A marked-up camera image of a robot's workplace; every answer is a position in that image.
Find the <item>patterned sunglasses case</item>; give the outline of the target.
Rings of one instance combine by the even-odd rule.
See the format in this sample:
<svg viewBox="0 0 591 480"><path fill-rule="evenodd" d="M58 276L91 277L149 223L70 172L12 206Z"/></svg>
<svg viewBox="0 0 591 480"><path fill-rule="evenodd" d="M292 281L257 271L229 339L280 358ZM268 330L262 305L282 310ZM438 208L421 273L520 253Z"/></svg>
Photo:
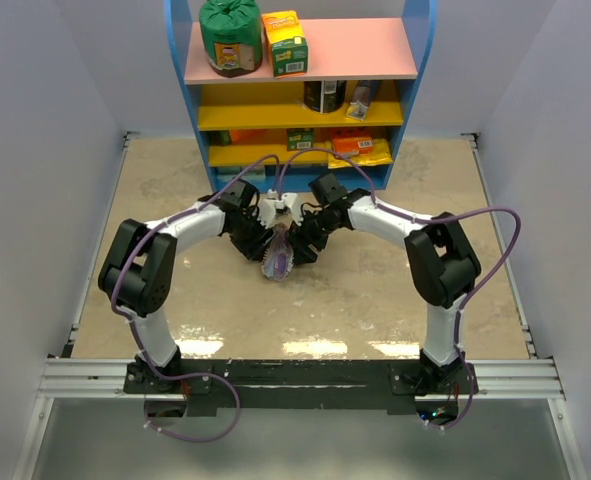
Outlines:
<svg viewBox="0 0 591 480"><path fill-rule="evenodd" d="M283 281L292 271L294 251L288 240L288 228L283 223L273 227L274 237L264 252L262 274L269 280Z"/></svg>

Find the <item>pink sunglasses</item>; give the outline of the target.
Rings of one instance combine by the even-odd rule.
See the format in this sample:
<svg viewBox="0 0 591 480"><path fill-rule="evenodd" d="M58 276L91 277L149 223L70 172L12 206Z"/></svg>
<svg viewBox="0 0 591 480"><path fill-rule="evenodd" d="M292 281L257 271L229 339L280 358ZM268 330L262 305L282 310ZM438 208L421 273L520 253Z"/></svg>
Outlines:
<svg viewBox="0 0 591 480"><path fill-rule="evenodd" d="M265 274L268 278L281 280L285 278L291 268L291 250L284 236L276 236L271 242L264 263Z"/></svg>

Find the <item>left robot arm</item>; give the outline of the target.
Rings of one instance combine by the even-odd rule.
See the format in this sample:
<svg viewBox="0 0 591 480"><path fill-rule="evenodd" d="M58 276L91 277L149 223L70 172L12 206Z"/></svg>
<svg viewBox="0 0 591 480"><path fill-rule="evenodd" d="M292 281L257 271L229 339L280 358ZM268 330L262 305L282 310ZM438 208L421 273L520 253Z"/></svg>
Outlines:
<svg viewBox="0 0 591 480"><path fill-rule="evenodd" d="M181 351L169 331L163 304L176 257L208 238L227 234L249 261L260 261L273 238L259 221L259 190L237 180L217 194L198 199L187 211L157 222L123 221L98 276L98 287L137 333L138 353L127 373L160 392L182 380Z"/></svg>

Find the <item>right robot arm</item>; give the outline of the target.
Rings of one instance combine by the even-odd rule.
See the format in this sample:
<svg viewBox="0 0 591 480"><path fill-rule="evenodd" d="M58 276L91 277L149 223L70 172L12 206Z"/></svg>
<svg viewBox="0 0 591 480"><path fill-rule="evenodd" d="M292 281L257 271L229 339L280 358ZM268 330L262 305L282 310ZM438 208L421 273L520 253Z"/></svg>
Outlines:
<svg viewBox="0 0 591 480"><path fill-rule="evenodd" d="M418 395L444 392L464 368L463 306L481 265L463 228L450 213L409 213L363 188L347 190L333 174L309 183L320 209L305 212L288 230L294 263L317 260L334 231L370 233L406 252L413 285L426 302L427 329L417 372L405 378Z"/></svg>

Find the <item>teal tissue packs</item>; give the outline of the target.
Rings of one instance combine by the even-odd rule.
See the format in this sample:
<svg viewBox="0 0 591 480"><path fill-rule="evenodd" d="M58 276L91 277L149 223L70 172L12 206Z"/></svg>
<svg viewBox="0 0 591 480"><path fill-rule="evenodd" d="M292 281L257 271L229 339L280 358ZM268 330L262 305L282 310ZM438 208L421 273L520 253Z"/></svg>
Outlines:
<svg viewBox="0 0 591 480"><path fill-rule="evenodd" d="M243 170L242 166L227 166L227 167L216 167L216 179L222 184L226 184L231 181L236 175ZM244 175L241 176L242 180L249 181L251 183L261 183L266 180L266 169L264 166L256 166L249 169Z"/></svg>

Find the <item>orange packet left shelf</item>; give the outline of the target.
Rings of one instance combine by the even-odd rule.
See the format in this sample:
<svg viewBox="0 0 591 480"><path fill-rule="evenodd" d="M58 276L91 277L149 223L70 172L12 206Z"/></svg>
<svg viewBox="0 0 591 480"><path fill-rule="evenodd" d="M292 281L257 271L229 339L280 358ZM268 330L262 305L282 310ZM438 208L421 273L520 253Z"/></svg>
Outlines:
<svg viewBox="0 0 591 480"><path fill-rule="evenodd" d="M213 142L221 146L238 144L244 141L250 141L261 137L266 133L266 129L233 129L220 130L214 133Z"/></svg>

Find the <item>small green box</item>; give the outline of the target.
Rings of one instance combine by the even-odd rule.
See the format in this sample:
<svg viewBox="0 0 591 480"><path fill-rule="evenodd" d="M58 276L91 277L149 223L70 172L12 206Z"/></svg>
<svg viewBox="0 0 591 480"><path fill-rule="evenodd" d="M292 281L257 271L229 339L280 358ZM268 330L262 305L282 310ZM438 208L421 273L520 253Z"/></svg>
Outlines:
<svg viewBox="0 0 591 480"><path fill-rule="evenodd" d="M288 151L300 151L311 148L315 142L313 128L289 128L286 130L286 148Z"/></svg>

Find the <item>orange box on shelf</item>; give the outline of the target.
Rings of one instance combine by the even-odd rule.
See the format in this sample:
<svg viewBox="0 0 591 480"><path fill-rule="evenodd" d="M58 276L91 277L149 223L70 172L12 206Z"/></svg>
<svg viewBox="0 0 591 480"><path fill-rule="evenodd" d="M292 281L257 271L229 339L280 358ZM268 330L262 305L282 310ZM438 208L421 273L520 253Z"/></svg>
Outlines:
<svg viewBox="0 0 591 480"><path fill-rule="evenodd" d="M373 151L373 137L368 127L342 127L330 131L332 149L349 157Z"/></svg>

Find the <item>yellow snack bag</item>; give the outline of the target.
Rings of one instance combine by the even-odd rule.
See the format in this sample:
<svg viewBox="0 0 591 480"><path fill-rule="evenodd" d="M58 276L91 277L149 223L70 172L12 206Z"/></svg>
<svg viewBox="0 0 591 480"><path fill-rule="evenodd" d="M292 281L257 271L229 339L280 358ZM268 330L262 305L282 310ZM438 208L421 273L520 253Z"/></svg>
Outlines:
<svg viewBox="0 0 591 480"><path fill-rule="evenodd" d="M350 155L351 161L360 167L374 167L388 165L393 162L389 144L386 139L376 138L373 140L373 147L369 152ZM349 168L350 164L345 161L328 155L327 166L329 169Z"/></svg>

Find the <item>silver foil pouch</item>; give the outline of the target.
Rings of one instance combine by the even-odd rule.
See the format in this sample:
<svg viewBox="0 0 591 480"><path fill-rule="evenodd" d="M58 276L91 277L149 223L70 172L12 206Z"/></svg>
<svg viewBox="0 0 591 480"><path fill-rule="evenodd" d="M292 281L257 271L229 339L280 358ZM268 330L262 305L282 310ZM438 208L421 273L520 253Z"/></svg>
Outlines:
<svg viewBox="0 0 591 480"><path fill-rule="evenodd" d="M380 80L359 80L345 112L345 117L364 121L375 95L380 88Z"/></svg>

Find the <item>black labelled can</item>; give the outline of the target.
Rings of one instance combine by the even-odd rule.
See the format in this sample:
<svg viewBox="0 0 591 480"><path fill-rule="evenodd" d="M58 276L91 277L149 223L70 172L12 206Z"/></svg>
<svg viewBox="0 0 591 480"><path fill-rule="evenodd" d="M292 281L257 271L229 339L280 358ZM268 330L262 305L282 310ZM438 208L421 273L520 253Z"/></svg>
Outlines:
<svg viewBox="0 0 591 480"><path fill-rule="evenodd" d="M321 114L335 112L345 101L346 87L346 80L305 81L304 105Z"/></svg>

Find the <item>blue shelf unit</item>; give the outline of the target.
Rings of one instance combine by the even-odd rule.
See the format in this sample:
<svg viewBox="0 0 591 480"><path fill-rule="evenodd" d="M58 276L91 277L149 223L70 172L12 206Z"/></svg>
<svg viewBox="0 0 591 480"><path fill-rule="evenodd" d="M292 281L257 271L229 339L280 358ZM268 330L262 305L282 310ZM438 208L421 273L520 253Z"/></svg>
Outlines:
<svg viewBox="0 0 591 480"><path fill-rule="evenodd" d="M407 1L400 17L305 19L309 67L305 74L276 78L270 63L236 78L211 69L200 25L185 1L164 4L167 38L179 87L196 137L210 189L224 184L215 168L245 167L270 153L287 158L286 130L313 128L321 147L333 128L356 127L345 117L347 107L332 113L314 112L304 105L305 81L346 80L353 93L359 80L380 80L362 125L375 138L386 139L397 155L429 60L437 4ZM261 137L234 145L213 142L220 130L266 129Z"/></svg>

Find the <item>orange green sponge box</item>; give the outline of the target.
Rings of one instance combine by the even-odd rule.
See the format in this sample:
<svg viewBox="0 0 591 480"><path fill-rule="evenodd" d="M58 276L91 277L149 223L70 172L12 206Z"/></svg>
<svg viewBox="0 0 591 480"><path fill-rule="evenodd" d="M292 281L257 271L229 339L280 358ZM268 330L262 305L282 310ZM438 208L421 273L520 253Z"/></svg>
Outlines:
<svg viewBox="0 0 591 480"><path fill-rule="evenodd" d="M297 13L294 10L269 12L261 18L273 76L305 74L309 49Z"/></svg>

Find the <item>green toilet paper pack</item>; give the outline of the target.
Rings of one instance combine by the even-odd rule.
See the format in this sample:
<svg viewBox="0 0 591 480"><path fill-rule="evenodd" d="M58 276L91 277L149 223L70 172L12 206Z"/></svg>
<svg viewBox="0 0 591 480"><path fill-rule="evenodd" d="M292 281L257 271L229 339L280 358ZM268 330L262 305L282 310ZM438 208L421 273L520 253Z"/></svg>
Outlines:
<svg viewBox="0 0 591 480"><path fill-rule="evenodd" d="M253 0L207 1L199 11L202 41L211 68L233 78L263 61L260 9Z"/></svg>

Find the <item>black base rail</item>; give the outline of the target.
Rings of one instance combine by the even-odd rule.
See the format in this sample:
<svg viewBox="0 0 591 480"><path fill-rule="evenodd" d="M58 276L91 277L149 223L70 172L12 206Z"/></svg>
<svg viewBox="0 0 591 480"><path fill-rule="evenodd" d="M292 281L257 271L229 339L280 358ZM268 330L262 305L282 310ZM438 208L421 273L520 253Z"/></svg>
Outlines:
<svg viewBox="0 0 591 480"><path fill-rule="evenodd" d="M373 410L435 417L439 401L479 391L472 364L439 371L419 359L181 359L156 377L141 360L126 367L123 390L182 404L190 416L220 409Z"/></svg>

